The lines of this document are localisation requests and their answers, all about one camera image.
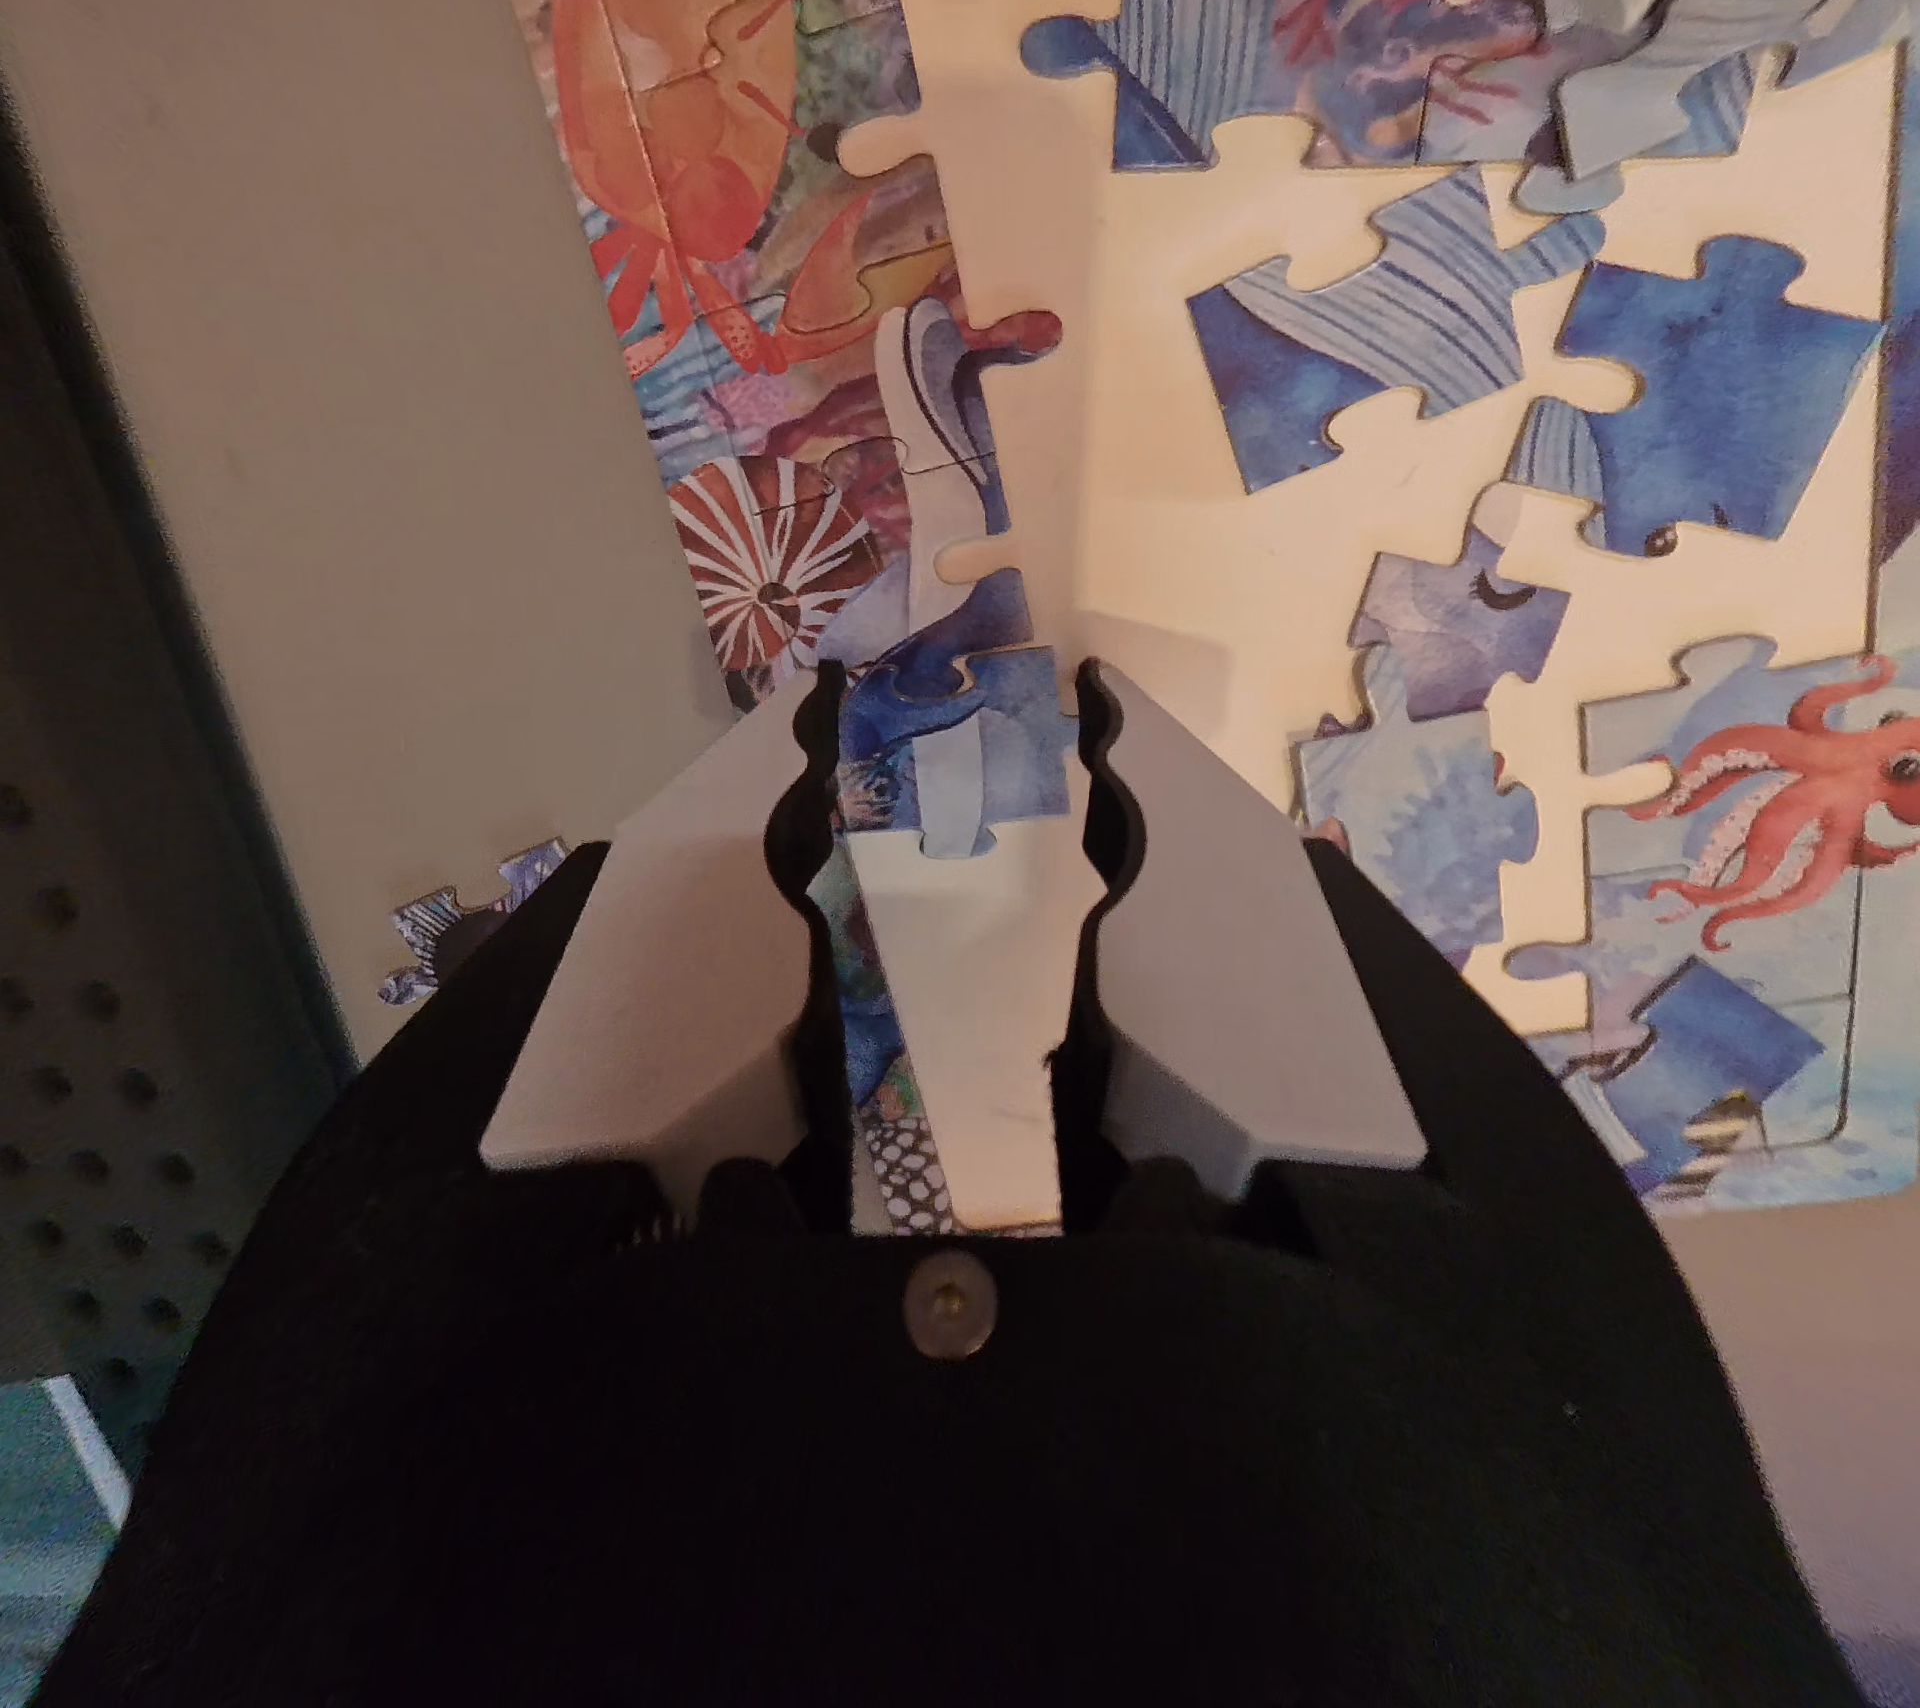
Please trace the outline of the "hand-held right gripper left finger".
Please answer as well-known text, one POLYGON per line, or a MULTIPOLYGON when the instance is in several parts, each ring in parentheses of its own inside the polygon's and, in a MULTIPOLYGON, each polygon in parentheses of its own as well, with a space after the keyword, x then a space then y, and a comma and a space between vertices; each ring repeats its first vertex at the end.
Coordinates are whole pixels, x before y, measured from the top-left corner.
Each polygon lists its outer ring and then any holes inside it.
POLYGON ((774 1164, 846 1237, 855 1143, 829 918, 847 672, 800 672, 629 814, 478 1152, 494 1173, 636 1162, 692 1218, 774 1164))

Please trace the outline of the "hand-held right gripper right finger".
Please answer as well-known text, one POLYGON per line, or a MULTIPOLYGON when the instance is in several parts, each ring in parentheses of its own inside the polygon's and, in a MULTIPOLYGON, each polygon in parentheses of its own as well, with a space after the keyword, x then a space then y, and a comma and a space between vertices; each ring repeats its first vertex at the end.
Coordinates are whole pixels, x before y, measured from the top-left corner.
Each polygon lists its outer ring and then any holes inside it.
POLYGON ((1085 659, 1074 692, 1100 899, 1052 1053, 1066 1232, 1155 1160, 1229 1205, 1265 1162, 1417 1167, 1308 836, 1117 664, 1085 659))

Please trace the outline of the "black sea urchin puzzle piece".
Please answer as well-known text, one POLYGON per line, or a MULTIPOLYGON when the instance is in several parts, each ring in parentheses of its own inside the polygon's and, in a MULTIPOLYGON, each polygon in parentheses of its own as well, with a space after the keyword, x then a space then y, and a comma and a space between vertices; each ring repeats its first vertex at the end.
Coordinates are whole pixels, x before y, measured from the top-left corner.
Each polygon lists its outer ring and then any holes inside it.
POLYGON ((381 1005, 404 1011, 433 995, 570 855, 560 836, 498 866, 500 889, 467 905, 454 888, 437 888, 389 914, 409 963, 381 978, 381 1005))

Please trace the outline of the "light blue anemone puzzle piece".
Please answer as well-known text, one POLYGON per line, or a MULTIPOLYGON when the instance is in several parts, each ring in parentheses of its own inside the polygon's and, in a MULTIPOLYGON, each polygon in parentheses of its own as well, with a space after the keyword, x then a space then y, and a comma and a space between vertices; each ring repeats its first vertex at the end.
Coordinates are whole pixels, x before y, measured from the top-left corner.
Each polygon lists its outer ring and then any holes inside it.
POLYGON ((1300 804, 1451 966, 1503 940, 1503 867, 1539 847, 1531 792, 1503 784, 1486 714, 1379 715, 1295 749, 1300 804))

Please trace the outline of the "lavender white whale puzzle piece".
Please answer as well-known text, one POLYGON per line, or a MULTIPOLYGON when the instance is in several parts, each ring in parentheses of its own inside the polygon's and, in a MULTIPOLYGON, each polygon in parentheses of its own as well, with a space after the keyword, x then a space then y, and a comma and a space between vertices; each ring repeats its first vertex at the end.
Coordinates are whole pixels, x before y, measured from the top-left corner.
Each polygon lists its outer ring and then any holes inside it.
POLYGON ((915 695, 913 774, 922 855, 965 860, 996 847, 1003 825, 1068 818, 1061 669, 1048 646, 965 658, 954 692, 915 695))

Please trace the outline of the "purple eyelash puzzle piece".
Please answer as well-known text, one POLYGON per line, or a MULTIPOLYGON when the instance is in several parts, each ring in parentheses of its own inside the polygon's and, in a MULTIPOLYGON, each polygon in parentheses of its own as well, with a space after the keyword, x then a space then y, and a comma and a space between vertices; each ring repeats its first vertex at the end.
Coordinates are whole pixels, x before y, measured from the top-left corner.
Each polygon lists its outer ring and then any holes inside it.
POLYGON ((1451 563, 1378 554, 1349 644, 1367 664, 1403 668, 1408 720, 1475 714, 1508 674, 1539 681, 1570 593, 1508 581, 1501 562, 1480 531, 1451 563))

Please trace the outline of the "sea print puzzle board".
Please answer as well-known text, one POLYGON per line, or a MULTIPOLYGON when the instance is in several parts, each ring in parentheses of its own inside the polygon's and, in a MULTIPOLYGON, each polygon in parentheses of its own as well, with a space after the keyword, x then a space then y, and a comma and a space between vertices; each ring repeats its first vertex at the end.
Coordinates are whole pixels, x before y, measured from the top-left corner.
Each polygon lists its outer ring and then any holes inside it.
MULTIPOLYGON (((1597 262, 1690 278, 1714 236, 1805 258, 1787 301, 1884 324, 1880 350, 1776 541, 1687 525, 1661 562, 1593 544, 1590 507, 1508 481, 1539 397, 1621 412, 1632 370, 1557 350, 1582 274, 1521 291, 1519 385, 1420 418, 1393 390, 1334 415, 1339 459, 1246 493, 1188 301, 1275 256, 1316 291, 1379 256, 1373 219, 1479 167, 1496 238, 1548 156, 1539 122, 1501 156, 1310 169, 1311 126, 1216 132, 1211 167, 1112 167, 1113 81, 1054 83, 1019 58, 1041 17, 1118 0, 513 0, 596 291, 659 463, 711 649, 741 708, 802 669, 851 676, 898 640, 939 659, 1048 646, 1064 711, 1085 658, 1117 664, 1314 832, 1301 739, 1407 717, 1403 668, 1349 644, 1375 558, 1451 563, 1471 531, 1508 581, 1570 593, 1536 685, 1486 714, 1503 784, 1531 792, 1539 847, 1503 867, 1503 940, 1471 987, 1533 1042, 1585 1029, 1580 971, 1514 976, 1527 947, 1590 934, 1586 818, 1657 796, 1665 772, 1595 772, 1582 714, 1678 685, 1694 646, 1770 640, 1781 664, 1916 649, 1916 19, 1847 65, 1783 88, 1764 58, 1742 146, 1637 161, 1600 209, 1597 262), (884 434, 875 333, 932 296, 974 337, 1052 315, 1054 353, 983 378, 1013 527, 954 547, 960 608, 913 622, 909 505, 884 434)), ((853 946, 851 1071, 901 1226, 901 1150, 936 1132, 965 1226, 1043 1218, 1041 1050, 1066 988, 1066 912, 1091 879, 1071 813, 1003 825, 965 860, 920 827, 846 832, 829 917, 853 946)), ((1791 1011, 1829 1056, 1769 1108, 1787 1145, 1734 1162, 1657 1215, 1800 1208, 1916 1180, 1916 879, 1859 908, 1850 994, 1791 1011)), ((1555 1071, 1536 1052, 1553 1086, 1555 1071)))

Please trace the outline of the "blue red coral puzzle piece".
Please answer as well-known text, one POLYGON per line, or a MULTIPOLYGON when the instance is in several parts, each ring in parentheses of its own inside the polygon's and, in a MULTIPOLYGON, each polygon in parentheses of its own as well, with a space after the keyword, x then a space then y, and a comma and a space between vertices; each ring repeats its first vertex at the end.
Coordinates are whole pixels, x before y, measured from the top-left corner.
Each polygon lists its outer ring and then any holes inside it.
POLYGON ((1264 101, 1311 126, 1310 169, 1501 156, 1542 112, 1542 0, 1275 0, 1264 101))

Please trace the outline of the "navy striped puzzle piece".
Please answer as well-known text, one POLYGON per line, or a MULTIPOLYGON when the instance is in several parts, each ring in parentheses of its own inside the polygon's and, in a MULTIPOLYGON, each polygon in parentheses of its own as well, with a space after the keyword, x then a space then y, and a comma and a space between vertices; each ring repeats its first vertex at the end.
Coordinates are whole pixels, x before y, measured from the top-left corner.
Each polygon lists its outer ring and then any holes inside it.
POLYGON ((1295 114, 1279 19, 1283 0, 1118 0, 1112 17, 1052 16, 1019 40, 1043 81, 1113 81, 1112 167, 1118 174, 1202 169, 1216 132, 1258 114, 1295 114))

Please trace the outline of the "blue striped whale puzzle piece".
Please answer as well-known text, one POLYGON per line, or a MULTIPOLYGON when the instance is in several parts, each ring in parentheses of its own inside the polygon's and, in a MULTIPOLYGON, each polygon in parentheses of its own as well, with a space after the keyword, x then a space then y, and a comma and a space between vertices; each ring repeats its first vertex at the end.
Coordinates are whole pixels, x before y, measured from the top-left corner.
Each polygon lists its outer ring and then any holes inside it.
POLYGON ((1275 256, 1188 301, 1246 493, 1335 463, 1334 415, 1370 397, 1408 390, 1428 422, 1519 385, 1518 296, 1585 272, 1607 239, 1580 211, 1501 244, 1479 167, 1373 223, 1379 256, 1323 287, 1295 285, 1275 256))

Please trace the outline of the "dark blue whale eye piece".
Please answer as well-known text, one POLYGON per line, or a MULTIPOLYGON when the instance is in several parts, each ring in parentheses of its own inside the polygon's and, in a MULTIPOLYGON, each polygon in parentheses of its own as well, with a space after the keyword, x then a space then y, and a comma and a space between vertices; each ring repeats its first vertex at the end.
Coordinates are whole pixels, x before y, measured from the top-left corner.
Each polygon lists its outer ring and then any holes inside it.
POLYGON ((1607 413, 1539 397, 1503 477, 1585 502, 1586 539, 1637 562, 1687 525, 1781 539, 1884 337, 1791 302, 1801 274, 1749 236, 1710 238, 1690 278, 1595 262, 1557 350, 1632 370, 1637 397, 1607 413))

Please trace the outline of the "grey perforated panel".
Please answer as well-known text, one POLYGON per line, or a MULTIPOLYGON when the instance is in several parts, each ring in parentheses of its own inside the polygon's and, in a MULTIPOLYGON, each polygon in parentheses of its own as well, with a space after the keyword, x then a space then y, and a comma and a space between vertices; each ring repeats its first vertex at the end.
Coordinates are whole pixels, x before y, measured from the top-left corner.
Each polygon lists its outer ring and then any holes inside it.
POLYGON ((13 105, 2 126, 5 1250, 135 1477, 345 1056, 13 105))

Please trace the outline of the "red tipped tail puzzle piece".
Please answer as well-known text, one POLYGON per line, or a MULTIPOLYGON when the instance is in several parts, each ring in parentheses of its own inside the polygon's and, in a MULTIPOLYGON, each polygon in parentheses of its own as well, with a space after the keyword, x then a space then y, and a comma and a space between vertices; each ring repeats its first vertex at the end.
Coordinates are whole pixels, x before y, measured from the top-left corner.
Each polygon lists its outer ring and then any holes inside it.
POLYGON ((1030 368, 1058 347, 1052 315, 1009 319, 1013 337, 974 337, 960 313, 932 296, 880 316, 875 365, 884 434, 897 452, 909 505, 909 608, 913 622, 960 608, 966 583, 945 573, 954 547, 1013 527, 983 380, 1030 368))

